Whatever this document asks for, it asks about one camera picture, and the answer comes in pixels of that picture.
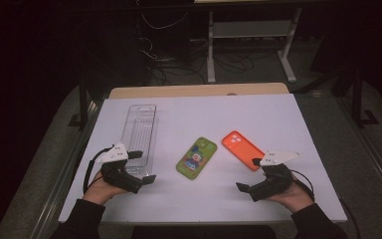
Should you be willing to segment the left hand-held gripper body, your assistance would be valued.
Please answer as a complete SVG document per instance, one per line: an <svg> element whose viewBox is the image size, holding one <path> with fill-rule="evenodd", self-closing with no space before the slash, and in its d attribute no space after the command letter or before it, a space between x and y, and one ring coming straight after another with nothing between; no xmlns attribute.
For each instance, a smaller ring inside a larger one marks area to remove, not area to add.
<svg viewBox="0 0 382 239"><path fill-rule="evenodd" d="M106 148L102 155L97 158L97 162L101 164L100 172L106 183L137 193L143 184L141 179L130 175L126 171L125 166L129 161L127 153L128 150L125 145L120 142Z"/></svg>

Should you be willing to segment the clear plastic tray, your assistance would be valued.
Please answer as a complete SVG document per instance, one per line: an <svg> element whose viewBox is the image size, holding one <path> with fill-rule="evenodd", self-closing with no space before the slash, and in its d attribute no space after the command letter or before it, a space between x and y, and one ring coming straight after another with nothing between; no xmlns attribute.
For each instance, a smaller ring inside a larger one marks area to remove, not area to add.
<svg viewBox="0 0 382 239"><path fill-rule="evenodd" d="M136 177L152 173L158 118L156 105L133 105L129 108L121 141L128 152L141 151L142 156L129 159L126 171Z"/></svg>

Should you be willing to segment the white board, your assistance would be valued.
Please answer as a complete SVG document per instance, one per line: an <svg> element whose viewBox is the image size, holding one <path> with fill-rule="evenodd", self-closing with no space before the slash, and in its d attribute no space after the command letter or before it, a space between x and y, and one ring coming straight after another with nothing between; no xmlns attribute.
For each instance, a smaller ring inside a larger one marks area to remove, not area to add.
<svg viewBox="0 0 382 239"><path fill-rule="evenodd" d="M298 157L287 167L303 173L314 187L316 202L335 222L346 215L320 160L293 95L147 98L156 107L153 153L154 183L138 193L114 197L103 220L120 224L273 223L289 219L288 211L270 201L252 200L237 185L263 180L224 146L223 138L240 132L261 150L291 151ZM204 136L219 144L194 180L175 165L194 141Z"/></svg>

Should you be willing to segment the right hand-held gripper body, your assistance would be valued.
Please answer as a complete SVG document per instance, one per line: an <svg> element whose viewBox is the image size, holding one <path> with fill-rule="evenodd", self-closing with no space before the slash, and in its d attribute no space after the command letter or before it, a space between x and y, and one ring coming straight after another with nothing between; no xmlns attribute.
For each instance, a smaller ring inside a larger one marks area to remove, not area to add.
<svg viewBox="0 0 382 239"><path fill-rule="evenodd" d="M261 161L266 179L251 186L254 201L264 200L289 189L292 176L286 162L300 157L299 152L269 150Z"/></svg>

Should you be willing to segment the black metal stand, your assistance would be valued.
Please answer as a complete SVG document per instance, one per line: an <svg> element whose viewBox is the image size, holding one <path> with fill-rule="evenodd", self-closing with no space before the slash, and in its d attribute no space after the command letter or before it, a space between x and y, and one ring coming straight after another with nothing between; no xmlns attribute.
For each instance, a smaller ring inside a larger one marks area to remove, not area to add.
<svg viewBox="0 0 382 239"><path fill-rule="evenodd" d="M362 84L363 81L360 78L359 70L355 68L353 70L351 117L360 128L379 123L371 111L362 108Z"/></svg>
<svg viewBox="0 0 382 239"><path fill-rule="evenodd" d="M94 101L89 94L85 76L82 76L78 84L79 93L79 111L71 116L69 126L75 126L79 131L83 131L91 121L91 113L94 107Z"/></svg>

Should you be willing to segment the person's right hand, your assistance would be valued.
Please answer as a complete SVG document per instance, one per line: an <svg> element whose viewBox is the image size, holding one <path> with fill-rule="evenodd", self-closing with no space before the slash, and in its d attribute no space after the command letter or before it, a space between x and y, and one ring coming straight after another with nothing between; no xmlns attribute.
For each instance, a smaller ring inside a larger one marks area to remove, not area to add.
<svg viewBox="0 0 382 239"><path fill-rule="evenodd" d="M296 213L314 203L308 193L294 180L286 191L268 197L269 201L274 201L284 206L291 213Z"/></svg>

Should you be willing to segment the orange phone case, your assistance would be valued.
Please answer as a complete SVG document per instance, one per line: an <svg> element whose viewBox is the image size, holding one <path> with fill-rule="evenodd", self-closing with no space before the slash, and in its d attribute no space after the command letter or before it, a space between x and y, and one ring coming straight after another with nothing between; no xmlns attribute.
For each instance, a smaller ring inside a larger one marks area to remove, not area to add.
<svg viewBox="0 0 382 239"><path fill-rule="evenodd" d="M261 168L253 163L253 159L263 158L265 153L240 132L236 130L231 131L223 137L221 143L249 170L257 171Z"/></svg>

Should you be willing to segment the green cartoon phone case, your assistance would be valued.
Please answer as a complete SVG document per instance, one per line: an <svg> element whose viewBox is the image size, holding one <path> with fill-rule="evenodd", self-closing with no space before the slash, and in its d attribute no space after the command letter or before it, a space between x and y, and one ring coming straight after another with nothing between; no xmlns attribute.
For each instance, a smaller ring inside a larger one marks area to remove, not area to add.
<svg viewBox="0 0 382 239"><path fill-rule="evenodd" d="M176 163L176 171L190 180L196 179L217 149L218 146L213 141L198 137Z"/></svg>

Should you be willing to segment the white metal desk frame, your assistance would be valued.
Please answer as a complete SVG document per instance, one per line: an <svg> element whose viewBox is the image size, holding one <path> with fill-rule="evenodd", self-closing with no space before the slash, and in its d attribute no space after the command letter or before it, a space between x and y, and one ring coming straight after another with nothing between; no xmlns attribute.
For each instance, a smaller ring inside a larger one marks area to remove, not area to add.
<svg viewBox="0 0 382 239"><path fill-rule="evenodd" d="M208 83L216 82L213 43L215 39L232 38L273 38L285 37L286 40L281 48L277 50L277 55L281 62L287 80L293 84L296 82L296 76L288 61L287 55L290 50L293 37L296 32L301 8L293 11L290 20L264 20L264 21L238 21L238 22L216 22L214 13L209 13L208 20L208 57L207 57L207 77Z"/></svg>

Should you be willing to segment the person's left hand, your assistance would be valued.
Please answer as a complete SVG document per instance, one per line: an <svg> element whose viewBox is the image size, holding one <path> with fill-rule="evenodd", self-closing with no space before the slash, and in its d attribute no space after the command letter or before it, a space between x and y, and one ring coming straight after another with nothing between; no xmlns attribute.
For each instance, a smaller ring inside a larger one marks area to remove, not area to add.
<svg viewBox="0 0 382 239"><path fill-rule="evenodd" d="M98 205L105 205L113 197L122 193L126 193L126 190L106 183L102 179L101 172L99 171L95 175L95 178L87 191L84 193L82 200Z"/></svg>

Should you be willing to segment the light wooden table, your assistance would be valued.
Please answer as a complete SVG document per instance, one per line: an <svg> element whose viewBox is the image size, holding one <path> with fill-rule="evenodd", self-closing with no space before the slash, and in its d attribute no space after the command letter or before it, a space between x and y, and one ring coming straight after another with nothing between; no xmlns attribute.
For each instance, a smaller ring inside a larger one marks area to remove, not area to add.
<svg viewBox="0 0 382 239"><path fill-rule="evenodd" d="M110 92L108 97L113 100L141 98L275 95L288 93L289 90L283 83L254 83L115 88Z"/></svg>

